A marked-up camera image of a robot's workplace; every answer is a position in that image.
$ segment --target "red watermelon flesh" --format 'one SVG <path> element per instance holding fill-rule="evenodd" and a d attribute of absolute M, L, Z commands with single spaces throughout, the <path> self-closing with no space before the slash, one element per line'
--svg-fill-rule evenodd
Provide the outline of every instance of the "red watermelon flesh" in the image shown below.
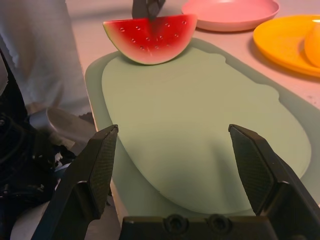
<path fill-rule="evenodd" d="M 189 44 L 197 25 L 193 14 L 106 21 L 106 34 L 129 59 L 155 65 L 178 56 Z"/>

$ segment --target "white table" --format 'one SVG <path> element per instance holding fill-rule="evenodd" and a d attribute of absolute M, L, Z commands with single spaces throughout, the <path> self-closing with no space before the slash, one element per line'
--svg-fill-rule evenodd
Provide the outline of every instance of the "white table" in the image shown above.
<path fill-rule="evenodd" d="M 181 13 L 186 0 L 166 0 L 162 15 Z M 278 0 L 280 11 L 276 17 L 318 14 L 319 0 Z M 131 18 L 132 0 L 66 0 L 83 72 L 98 58 L 115 52 L 102 27 L 107 20 Z M 195 38 L 203 39 L 223 49 L 242 62 L 287 88 L 320 109 L 320 78 L 292 73 L 266 60 L 255 48 L 252 31 L 244 33 L 211 33 L 197 30 Z M 119 219 L 127 215 L 117 186 L 111 183 Z"/>

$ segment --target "white cloth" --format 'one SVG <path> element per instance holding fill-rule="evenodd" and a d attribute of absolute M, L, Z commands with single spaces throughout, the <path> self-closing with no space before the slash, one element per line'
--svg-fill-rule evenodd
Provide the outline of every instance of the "white cloth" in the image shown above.
<path fill-rule="evenodd" d="M 0 56 L 0 96 L 4 92 L 8 81 L 8 73 L 2 57 Z"/>
<path fill-rule="evenodd" d="M 65 0 L 1 0 L 0 48 L 29 113 L 91 111 Z"/>

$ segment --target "green cutting board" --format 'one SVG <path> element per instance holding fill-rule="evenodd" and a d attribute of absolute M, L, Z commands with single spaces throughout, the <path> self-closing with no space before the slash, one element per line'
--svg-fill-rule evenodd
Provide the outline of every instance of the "green cutting board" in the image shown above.
<path fill-rule="evenodd" d="M 279 101 L 279 92 L 194 42 L 178 58 L 155 66 L 115 57 L 103 71 L 102 91 L 136 167 L 163 196 L 191 211 L 250 209 L 229 124 L 266 138 L 298 177 L 310 163 L 305 129 Z"/>

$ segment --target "pink plate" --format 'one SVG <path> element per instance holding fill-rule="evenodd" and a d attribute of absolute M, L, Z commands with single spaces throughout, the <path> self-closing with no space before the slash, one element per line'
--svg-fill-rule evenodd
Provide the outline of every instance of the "pink plate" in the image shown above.
<path fill-rule="evenodd" d="M 274 0 L 189 0 L 183 14 L 195 14 L 197 27 L 209 31 L 251 30 L 272 19 L 279 11 Z"/>

